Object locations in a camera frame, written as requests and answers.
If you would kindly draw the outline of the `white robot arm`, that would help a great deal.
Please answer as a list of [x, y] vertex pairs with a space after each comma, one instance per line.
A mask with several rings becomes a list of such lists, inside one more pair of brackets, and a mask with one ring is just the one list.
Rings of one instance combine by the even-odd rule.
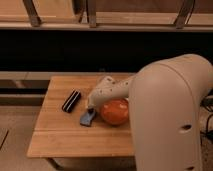
[[203, 171], [199, 111], [213, 65], [185, 54], [153, 62], [118, 83], [99, 83], [87, 107], [127, 97], [137, 171]]

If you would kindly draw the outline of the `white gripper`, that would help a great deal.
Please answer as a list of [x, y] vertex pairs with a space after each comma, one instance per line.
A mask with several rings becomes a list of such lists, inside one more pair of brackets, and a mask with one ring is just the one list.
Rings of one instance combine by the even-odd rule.
[[108, 96], [109, 89], [108, 88], [94, 88], [87, 97], [86, 107], [87, 112], [91, 115], [95, 112], [94, 108], [99, 107], [106, 100], [109, 99]]

